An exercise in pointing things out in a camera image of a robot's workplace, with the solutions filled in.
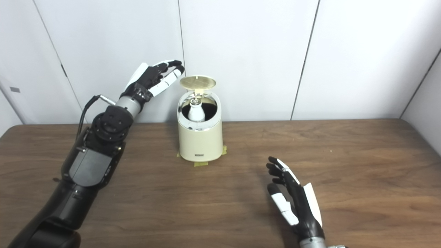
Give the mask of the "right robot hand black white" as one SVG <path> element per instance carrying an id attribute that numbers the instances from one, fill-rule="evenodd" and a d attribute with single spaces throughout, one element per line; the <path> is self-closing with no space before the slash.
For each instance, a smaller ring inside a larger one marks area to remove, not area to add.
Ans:
<path id="1" fill-rule="evenodd" d="M 299 243 L 324 241 L 326 236 L 311 183 L 302 185 L 282 160 L 269 156 L 266 167 L 273 176 L 267 190 L 279 212 L 293 228 Z"/>

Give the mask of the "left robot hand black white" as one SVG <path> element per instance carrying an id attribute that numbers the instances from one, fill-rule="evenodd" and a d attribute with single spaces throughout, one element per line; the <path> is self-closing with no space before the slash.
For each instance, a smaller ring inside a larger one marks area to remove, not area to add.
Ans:
<path id="1" fill-rule="evenodd" d="M 122 97 L 129 97 L 141 106 L 164 92 L 185 72 L 181 61 L 161 61 L 155 65 L 142 63 L 132 75 Z"/>

